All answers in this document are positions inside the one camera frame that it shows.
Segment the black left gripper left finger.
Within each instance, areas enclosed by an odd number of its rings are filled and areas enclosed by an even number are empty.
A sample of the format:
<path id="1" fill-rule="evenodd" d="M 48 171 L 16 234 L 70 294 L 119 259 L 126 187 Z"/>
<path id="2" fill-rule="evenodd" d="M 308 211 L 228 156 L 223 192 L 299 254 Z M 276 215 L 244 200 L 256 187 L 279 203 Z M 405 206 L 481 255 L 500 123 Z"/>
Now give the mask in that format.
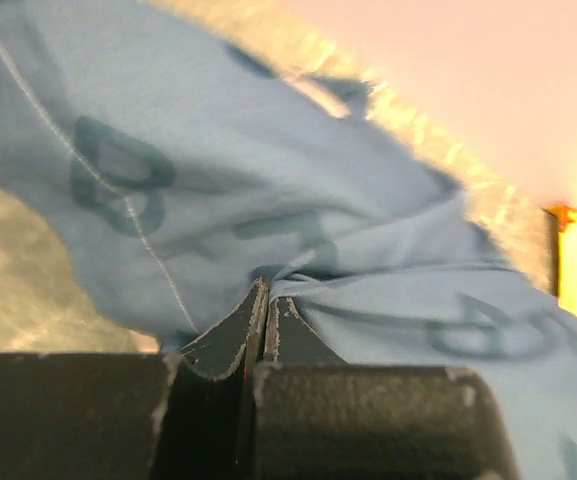
<path id="1" fill-rule="evenodd" d="M 173 353 L 0 353 L 0 479 L 242 478 L 268 294 Z"/>

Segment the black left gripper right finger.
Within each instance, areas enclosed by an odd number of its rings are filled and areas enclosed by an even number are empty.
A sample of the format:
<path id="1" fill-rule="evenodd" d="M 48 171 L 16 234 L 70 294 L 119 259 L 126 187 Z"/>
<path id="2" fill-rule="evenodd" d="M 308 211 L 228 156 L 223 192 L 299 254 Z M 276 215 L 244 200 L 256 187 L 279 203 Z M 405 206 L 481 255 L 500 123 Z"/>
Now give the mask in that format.
<path id="1" fill-rule="evenodd" d="M 342 361 L 289 298 L 269 307 L 252 375 L 258 479 L 516 479 L 492 390 L 474 371 Z"/>

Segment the blue cartoon print pillowcase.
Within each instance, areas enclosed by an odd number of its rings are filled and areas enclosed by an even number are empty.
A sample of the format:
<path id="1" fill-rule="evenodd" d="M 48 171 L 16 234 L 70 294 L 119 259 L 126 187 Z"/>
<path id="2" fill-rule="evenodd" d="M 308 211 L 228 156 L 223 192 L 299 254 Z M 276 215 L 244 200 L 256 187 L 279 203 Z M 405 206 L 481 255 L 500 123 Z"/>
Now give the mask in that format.
<path id="1" fill-rule="evenodd" d="M 265 275 L 347 361 L 474 368 L 522 475 L 577 479 L 577 318 L 366 103 L 135 1 L 0 1 L 0 187 L 104 315 L 183 346 Z"/>

